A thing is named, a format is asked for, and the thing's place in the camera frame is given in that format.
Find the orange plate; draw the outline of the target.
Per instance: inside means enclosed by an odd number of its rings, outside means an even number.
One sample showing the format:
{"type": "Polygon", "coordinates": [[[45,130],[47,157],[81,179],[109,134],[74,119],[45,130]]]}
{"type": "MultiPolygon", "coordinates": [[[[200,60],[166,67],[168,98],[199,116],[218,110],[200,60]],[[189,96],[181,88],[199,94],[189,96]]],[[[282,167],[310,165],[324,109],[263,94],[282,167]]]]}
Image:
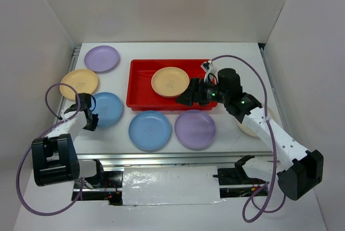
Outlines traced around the orange plate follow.
{"type": "Polygon", "coordinates": [[[98,87],[98,76],[89,69],[77,69],[69,72],[61,80],[60,92],[69,100],[75,100],[75,93],[67,84],[73,87],[78,93],[93,94],[98,87]]]}
{"type": "Polygon", "coordinates": [[[177,95],[183,93],[190,83],[188,74],[178,67],[164,67],[151,78],[152,89],[156,93],[177,95]]]}

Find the pink plate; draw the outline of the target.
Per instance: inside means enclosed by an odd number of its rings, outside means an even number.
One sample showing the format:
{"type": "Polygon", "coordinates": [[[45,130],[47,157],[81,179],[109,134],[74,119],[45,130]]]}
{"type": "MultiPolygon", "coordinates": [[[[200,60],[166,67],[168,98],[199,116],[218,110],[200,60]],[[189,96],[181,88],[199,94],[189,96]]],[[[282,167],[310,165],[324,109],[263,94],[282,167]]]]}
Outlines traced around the pink plate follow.
{"type": "Polygon", "coordinates": [[[161,94],[161,93],[157,93],[160,97],[164,97],[164,98],[177,98],[178,96],[181,95],[180,94],[177,94],[177,95],[165,95],[165,94],[161,94]]]}

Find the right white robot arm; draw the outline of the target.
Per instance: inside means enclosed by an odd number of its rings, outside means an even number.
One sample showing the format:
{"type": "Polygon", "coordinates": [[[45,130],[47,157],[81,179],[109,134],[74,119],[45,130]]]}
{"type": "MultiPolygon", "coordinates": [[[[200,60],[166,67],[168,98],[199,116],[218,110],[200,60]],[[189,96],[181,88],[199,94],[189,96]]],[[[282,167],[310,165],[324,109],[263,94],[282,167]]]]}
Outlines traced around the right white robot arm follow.
{"type": "Polygon", "coordinates": [[[251,131],[276,152],[282,165],[278,172],[278,186],[291,200],[296,201],[322,181],[324,157],[318,151],[309,151],[295,141],[271,119],[264,106],[253,95],[243,91],[240,76],[234,69],[225,68],[210,80],[192,78],[188,88],[176,98],[178,104],[192,106],[217,102],[228,114],[251,131]]]}

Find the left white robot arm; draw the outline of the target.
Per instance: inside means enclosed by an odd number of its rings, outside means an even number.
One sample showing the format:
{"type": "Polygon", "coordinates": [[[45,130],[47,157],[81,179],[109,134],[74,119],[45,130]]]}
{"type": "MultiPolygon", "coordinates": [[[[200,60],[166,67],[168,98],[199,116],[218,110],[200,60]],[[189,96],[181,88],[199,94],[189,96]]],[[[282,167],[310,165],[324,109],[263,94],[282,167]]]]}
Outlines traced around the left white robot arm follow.
{"type": "Polygon", "coordinates": [[[43,138],[31,144],[34,180],[37,186],[47,186],[87,178],[94,187],[106,182],[106,173],[99,160],[80,161],[74,141],[82,130],[95,131],[98,115],[93,113],[95,99],[87,93],[78,94],[81,105],[73,104],[65,112],[67,118],[43,138]]]}

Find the red plastic bin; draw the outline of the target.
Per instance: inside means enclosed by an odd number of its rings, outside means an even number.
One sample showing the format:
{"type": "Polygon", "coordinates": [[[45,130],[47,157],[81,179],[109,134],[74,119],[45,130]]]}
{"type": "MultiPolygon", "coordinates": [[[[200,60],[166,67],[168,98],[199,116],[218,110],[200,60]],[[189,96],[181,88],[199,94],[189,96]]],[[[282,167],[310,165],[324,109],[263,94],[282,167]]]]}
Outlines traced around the red plastic bin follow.
{"type": "Polygon", "coordinates": [[[134,59],[130,64],[126,105],[133,111],[185,111],[190,109],[211,110],[217,103],[206,106],[194,104],[192,107],[175,102],[175,98],[158,95],[151,86],[151,78],[156,71],[164,67],[178,67],[190,78],[202,78],[204,71],[201,64],[204,59],[134,59]]]}

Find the blue plate left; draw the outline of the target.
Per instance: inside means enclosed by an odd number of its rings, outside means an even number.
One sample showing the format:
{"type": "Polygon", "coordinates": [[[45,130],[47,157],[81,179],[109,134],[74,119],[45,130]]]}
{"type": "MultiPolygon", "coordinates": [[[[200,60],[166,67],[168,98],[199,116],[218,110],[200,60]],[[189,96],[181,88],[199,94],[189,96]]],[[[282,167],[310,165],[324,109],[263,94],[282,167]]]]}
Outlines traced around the blue plate left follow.
{"type": "Polygon", "coordinates": [[[98,114],[98,127],[111,127],[121,118],[123,104],[121,99],[110,92],[100,92],[91,98],[94,114],[98,114]]]}

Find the blue plate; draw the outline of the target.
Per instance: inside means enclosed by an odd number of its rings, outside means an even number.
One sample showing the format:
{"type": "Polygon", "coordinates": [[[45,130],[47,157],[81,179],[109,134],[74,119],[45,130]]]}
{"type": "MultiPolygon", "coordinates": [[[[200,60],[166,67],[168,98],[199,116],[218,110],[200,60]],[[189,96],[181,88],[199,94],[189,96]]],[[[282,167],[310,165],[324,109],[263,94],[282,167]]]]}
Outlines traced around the blue plate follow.
{"type": "Polygon", "coordinates": [[[110,92],[100,92],[91,98],[94,114],[98,114],[98,127],[111,127],[121,118],[123,104],[121,99],[110,92]]]}
{"type": "Polygon", "coordinates": [[[130,122],[128,134],[140,150],[157,151],[169,140],[171,125],[168,118],[158,111],[143,111],[130,122]]]}

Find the purple plate front centre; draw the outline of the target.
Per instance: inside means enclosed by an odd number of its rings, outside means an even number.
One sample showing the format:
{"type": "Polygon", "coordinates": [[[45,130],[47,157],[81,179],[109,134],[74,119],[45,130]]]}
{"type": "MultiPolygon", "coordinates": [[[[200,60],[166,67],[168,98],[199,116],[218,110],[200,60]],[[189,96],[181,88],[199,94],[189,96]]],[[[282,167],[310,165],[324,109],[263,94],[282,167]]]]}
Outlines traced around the purple plate front centre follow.
{"type": "Polygon", "coordinates": [[[208,148],[216,136],[216,124],[205,112],[188,110],[181,113],[174,125],[178,141],[191,150],[208,148]]]}

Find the purple plate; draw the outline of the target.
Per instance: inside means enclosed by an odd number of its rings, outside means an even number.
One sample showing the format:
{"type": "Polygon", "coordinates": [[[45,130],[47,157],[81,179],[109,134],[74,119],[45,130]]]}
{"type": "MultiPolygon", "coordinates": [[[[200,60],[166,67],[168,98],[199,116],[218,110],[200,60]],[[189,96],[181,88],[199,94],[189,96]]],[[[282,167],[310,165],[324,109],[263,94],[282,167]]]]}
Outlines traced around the purple plate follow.
{"type": "Polygon", "coordinates": [[[85,66],[96,73],[103,73],[114,68],[120,60],[118,51],[108,45],[100,45],[90,49],[85,57],[85,66]]]}
{"type": "Polygon", "coordinates": [[[181,113],[174,125],[178,141],[191,150],[208,148],[216,136],[216,124],[205,112],[188,110],[181,113]]]}

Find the blue plate front centre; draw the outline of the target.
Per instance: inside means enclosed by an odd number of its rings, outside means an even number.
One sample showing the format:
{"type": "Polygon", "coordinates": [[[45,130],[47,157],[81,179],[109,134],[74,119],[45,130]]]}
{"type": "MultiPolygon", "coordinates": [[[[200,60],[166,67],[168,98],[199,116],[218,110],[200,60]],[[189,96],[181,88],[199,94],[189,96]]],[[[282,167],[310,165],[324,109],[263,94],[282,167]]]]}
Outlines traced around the blue plate front centre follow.
{"type": "Polygon", "coordinates": [[[171,125],[168,118],[158,111],[143,111],[130,122],[128,134],[140,150],[157,151],[169,140],[171,125]]]}

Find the purple plate back left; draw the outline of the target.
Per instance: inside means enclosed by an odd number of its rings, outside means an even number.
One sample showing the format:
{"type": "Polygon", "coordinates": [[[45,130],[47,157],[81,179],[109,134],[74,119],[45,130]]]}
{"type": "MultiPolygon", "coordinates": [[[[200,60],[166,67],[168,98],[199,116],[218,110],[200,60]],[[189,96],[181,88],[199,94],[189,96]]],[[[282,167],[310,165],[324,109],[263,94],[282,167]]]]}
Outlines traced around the purple plate back left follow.
{"type": "Polygon", "coordinates": [[[100,45],[90,49],[85,57],[85,66],[96,73],[103,73],[114,68],[120,60],[118,51],[108,45],[100,45]]]}

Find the cream plate right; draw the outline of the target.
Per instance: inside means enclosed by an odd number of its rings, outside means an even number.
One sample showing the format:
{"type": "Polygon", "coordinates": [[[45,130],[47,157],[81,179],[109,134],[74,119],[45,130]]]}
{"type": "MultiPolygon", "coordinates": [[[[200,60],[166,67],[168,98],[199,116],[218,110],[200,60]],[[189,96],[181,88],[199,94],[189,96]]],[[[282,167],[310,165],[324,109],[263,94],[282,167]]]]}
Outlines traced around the cream plate right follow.
{"type": "MultiPolygon", "coordinates": [[[[268,115],[274,120],[276,121],[277,118],[274,114],[274,112],[272,111],[272,109],[270,107],[267,108],[268,110],[268,115]]],[[[243,123],[240,123],[238,120],[236,120],[236,123],[238,125],[238,127],[247,135],[251,136],[251,137],[255,137],[257,138],[258,136],[247,126],[245,126],[243,123]]]]}

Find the white foil cover panel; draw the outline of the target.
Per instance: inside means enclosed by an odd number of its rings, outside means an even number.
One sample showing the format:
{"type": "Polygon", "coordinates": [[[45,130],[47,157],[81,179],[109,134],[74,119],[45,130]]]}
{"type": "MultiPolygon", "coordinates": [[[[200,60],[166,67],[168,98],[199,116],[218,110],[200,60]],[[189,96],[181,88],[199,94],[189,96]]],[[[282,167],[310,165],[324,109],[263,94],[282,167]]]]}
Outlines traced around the white foil cover panel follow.
{"type": "Polygon", "coordinates": [[[220,202],[215,166],[127,167],[123,173],[125,206],[208,205],[220,202]]]}

